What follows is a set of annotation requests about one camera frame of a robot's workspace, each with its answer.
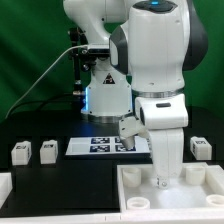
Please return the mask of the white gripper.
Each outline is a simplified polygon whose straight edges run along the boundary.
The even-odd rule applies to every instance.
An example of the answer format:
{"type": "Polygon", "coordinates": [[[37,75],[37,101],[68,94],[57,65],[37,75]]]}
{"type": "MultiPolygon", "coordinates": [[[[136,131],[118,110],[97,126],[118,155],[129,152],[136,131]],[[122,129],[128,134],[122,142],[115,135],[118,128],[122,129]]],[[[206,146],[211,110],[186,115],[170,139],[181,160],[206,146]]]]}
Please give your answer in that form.
{"type": "Polygon", "coordinates": [[[182,128],[149,130],[153,167],[159,189],[167,189],[167,178],[177,177],[182,170],[184,132],[182,128]]]}

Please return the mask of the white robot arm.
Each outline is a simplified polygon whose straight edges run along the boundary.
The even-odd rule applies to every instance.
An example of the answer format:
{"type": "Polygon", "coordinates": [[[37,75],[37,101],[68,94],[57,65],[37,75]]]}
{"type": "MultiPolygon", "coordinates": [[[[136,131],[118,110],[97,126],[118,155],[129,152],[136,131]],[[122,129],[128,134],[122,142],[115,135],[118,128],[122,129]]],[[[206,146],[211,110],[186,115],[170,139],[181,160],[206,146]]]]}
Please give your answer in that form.
{"type": "Polygon", "coordinates": [[[201,63],[206,32],[193,0],[123,0],[128,13],[109,39],[112,66],[132,76],[134,115],[119,122],[121,142],[149,141],[158,186],[165,189],[182,171],[188,125],[183,72],[201,63]]]}

